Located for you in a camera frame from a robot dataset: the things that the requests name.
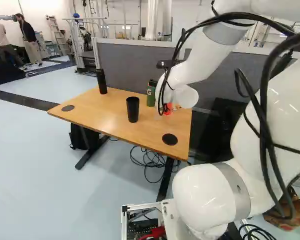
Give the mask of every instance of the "gray partition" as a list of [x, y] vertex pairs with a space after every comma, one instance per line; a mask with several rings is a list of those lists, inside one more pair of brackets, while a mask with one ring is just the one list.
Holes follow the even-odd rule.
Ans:
[[[99, 58], [107, 85], [142, 94], [146, 93], [150, 78], [157, 80], [164, 73], [162, 69], [156, 68], [157, 62], [170, 59], [173, 51], [171, 47], [98, 43]], [[185, 56], [188, 56], [189, 52], [190, 49], [187, 49]], [[257, 90], [266, 57], [232, 52], [208, 79], [191, 84], [191, 87], [199, 92], [196, 107], [210, 109], [215, 98], [246, 102], [247, 99], [237, 93], [234, 69], [241, 68], [252, 87]]]

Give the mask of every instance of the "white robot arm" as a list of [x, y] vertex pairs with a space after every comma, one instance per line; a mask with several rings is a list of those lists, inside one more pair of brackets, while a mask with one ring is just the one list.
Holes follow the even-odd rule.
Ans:
[[[214, 8], [219, 14], [248, 12], [300, 22], [300, 0], [216, 0]], [[254, 23], [251, 20], [236, 22]], [[171, 88], [165, 88], [164, 102], [193, 107], [199, 96], [187, 84], [202, 81], [212, 74], [248, 28], [224, 22], [204, 27], [188, 59], [171, 69], [167, 79]], [[156, 88], [157, 100], [164, 78], [161, 76]], [[259, 91], [255, 96], [260, 99]], [[251, 102], [245, 112], [260, 133], [260, 120]], [[274, 143], [300, 150], [300, 59], [269, 82], [267, 123]], [[172, 183], [175, 205], [181, 222], [194, 238], [217, 239], [228, 223], [259, 215], [274, 206], [261, 168], [259, 142], [241, 117], [231, 136], [233, 159], [189, 166], [176, 174]], [[275, 154], [287, 186], [300, 173], [300, 154], [280, 148], [275, 149]], [[268, 174], [274, 194], [279, 198], [283, 192], [270, 167]]]

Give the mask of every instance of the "person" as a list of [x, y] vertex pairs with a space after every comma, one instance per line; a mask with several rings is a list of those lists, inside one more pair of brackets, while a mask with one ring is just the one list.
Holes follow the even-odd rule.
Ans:
[[6, 36], [6, 29], [3, 24], [0, 23], [0, 58], [3, 62], [6, 62], [6, 53], [9, 53], [17, 65], [21, 67], [22, 70], [25, 70], [25, 64], [21, 60], [21, 58], [18, 56], [18, 53], [14, 50], [12, 45], [9, 43], [7, 36]]
[[36, 61], [39, 63], [38, 66], [42, 66], [42, 59], [39, 52], [39, 45], [36, 38], [36, 33], [30, 23], [25, 21], [25, 17], [21, 13], [17, 13], [16, 19], [19, 22], [21, 32], [24, 39], [24, 47], [29, 55], [30, 61], [34, 64]]

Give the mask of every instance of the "backpack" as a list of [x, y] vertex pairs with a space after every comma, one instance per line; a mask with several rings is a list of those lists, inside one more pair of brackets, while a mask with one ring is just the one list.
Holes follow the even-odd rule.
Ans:
[[69, 136], [71, 140], [70, 148], [72, 148], [73, 150], [88, 150], [89, 148], [93, 149], [98, 146], [100, 133], [92, 131], [85, 127], [83, 127], [83, 131], [86, 135], [88, 146], [86, 145], [84, 137], [82, 135], [81, 127], [74, 123], [71, 123], [71, 132], [69, 132]]

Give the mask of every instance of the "ladder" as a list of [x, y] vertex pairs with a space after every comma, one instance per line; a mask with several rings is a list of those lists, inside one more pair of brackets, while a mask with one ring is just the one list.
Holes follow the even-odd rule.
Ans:
[[65, 35], [59, 30], [55, 16], [45, 15], [45, 17], [48, 21], [52, 35], [54, 36], [56, 44], [62, 55], [65, 56], [67, 54], [70, 54], [70, 49], [68, 48]]

